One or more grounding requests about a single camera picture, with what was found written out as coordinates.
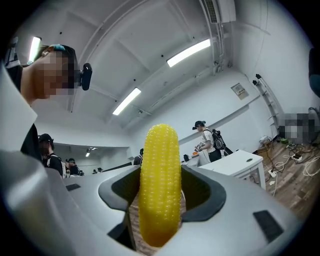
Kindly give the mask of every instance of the black rubber pad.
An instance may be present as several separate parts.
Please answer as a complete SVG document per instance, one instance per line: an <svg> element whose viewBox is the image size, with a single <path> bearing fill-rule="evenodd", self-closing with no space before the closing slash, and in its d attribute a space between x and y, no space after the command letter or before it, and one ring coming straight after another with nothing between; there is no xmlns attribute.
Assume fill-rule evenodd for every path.
<svg viewBox="0 0 320 256"><path fill-rule="evenodd" d="M71 190L76 190L78 188L81 188L78 184L74 183L74 184L70 184L68 186L65 186L66 190L71 191Z"/></svg>
<svg viewBox="0 0 320 256"><path fill-rule="evenodd" d="M277 221L267 210L254 212L253 216L258 222L262 232L264 233L269 243L271 243L284 232L282 227L277 223Z"/></svg>

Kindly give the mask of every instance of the metal ladder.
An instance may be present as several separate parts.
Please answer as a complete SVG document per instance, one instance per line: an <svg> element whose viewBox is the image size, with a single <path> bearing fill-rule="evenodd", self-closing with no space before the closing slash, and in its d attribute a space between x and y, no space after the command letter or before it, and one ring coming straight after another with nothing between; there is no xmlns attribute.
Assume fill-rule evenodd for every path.
<svg viewBox="0 0 320 256"><path fill-rule="evenodd" d="M270 111L271 117L277 130L277 134L279 134L279 114L283 114L283 110L276 96L274 95L266 81L261 77L261 75L256 74L255 77L258 79L258 81L253 80L252 83L258 88L261 96L263 97L266 105L268 106L268 109Z"/></svg>

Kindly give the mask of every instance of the white table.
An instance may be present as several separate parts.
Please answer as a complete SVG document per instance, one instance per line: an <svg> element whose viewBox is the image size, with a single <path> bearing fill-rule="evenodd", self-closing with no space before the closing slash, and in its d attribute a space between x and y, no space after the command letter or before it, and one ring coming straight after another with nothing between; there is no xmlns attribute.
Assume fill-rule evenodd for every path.
<svg viewBox="0 0 320 256"><path fill-rule="evenodd" d="M200 168L246 180L250 179L251 172L257 172L261 188L266 189L265 172L262 161L263 157L259 155L238 150L217 161L200 166Z"/></svg>
<svg viewBox="0 0 320 256"><path fill-rule="evenodd" d="M198 167L199 160L200 160L200 156L197 155L197 156L192 157L188 162L183 162L182 165L187 165L189 167L191 167L191 166Z"/></svg>

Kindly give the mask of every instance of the yellow corn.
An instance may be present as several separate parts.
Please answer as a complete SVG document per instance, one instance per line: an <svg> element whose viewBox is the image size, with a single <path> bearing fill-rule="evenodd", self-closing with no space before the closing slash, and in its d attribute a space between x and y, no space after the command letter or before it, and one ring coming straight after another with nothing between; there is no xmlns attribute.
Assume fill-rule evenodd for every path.
<svg viewBox="0 0 320 256"><path fill-rule="evenodd" d="M143 239L163 246L178 230L181 164L176 131L153 126L145 139L139 190L139 222Z"/></svg>

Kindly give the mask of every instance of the white wall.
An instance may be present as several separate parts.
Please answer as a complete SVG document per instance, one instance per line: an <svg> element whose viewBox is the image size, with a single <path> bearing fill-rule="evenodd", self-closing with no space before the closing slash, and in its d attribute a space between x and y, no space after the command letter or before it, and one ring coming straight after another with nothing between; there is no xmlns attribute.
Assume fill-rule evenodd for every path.
<svg viewBox="0 0 320 256"><path fill-rule="evenodd" d="M108 170L131 162L127 155L127 147L112 148L105 151L100 158L101 168Z"/></svg>
<svg viewBox="0 0 320 256"><path fill-rule="evenodd" d="M240 100L231 87L241 83L249 96ZM195 121L206 121L210 128L221 131L227 146L254 152L263 135L271 136L270 114L263 99L249 83L245 75L228 69L215 77L192 86L171 100L151 117L140 122L129 134L133 140L132 150L143 148L148 130L156 124L168 124L177 134L180 144L180 159L190 155L201 141L201 134L192 130ZM200 154L200 164L207 160Z"/></svg>
<svg viewBox="0 0 320 256"><path fill-rule="evenodd" d="M98 167L102 167L100 158L95 152L91 153L86 157L85 151L77 151L74 146L71 147L71 152L68 150L67 146L56 145L54 153L65 161L69 158L74 158L76 165L80 170L84 172L84 175L91 175L93 170L98 171Z"/></svg>
<svg viewBox="0 0 320 256"><path fill-rule="evenodd" d="M106 125L89 115L70 113L53 100L37 100L32 108L38 134L49 134L56 143L95 147L128 147L130 138L116 124Z"/></svg>
<svg viewBox="0 0 320 256"><path fill-rule="evenodd" d="M318 107L320 100L308 78L312 45L299 24L273 0L234 2L234 66L251 82L260 74L285 113L307 113L309 107Z"/></svg>

